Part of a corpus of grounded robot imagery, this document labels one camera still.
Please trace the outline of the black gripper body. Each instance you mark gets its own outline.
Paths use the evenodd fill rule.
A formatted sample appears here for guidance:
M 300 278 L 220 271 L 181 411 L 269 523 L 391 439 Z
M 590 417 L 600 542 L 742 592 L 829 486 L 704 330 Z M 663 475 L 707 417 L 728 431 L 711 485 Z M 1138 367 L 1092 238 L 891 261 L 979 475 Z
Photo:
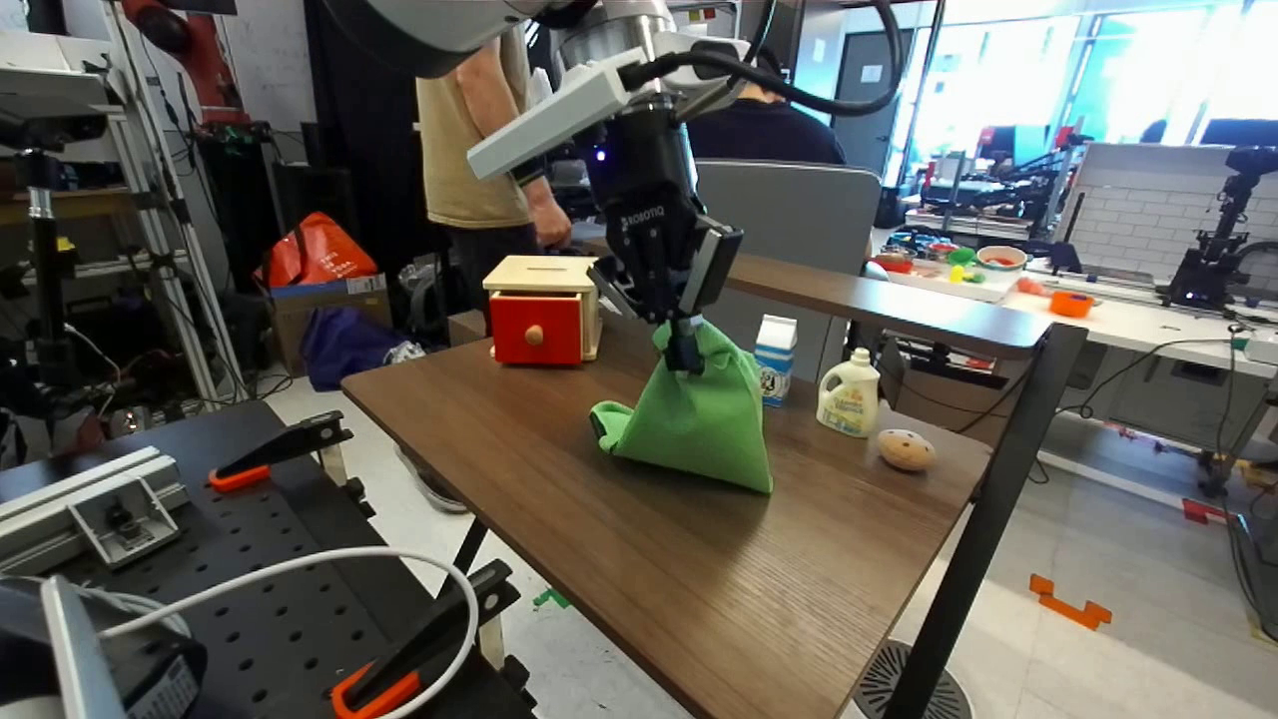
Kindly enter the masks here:
M 707 216 L 688 129 L 670 110 L 606 118 L 587 153 L 612 257 L 638 278 L 652 325 L 719 298 L 739 234 Z

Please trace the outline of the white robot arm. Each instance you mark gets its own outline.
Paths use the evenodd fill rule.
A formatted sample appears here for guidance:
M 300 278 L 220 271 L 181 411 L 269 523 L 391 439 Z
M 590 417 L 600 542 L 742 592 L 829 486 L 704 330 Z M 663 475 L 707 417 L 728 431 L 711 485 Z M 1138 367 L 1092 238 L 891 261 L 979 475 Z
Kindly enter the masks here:
M 568 141 L 596 141 L 603 168 L 590 188 L 603 194 L 628 298 L 642 318 L 670 329 L 667 362 L 694 370 L 691 317 L 728 261 L 704 244 L 691 141 L 679 105 L 658 88 L 683 50 L 642 36 L 579 65 L 551 98 L 527 98 L 519 26 L 576 32 L 596 17 L 612 20 L 606 0 L 344 0 L 338 22 L 355 38 L 411 56 L 427 220 L 446 232 L 467 282 L 507 257 L 572 238 L 543 157 Z

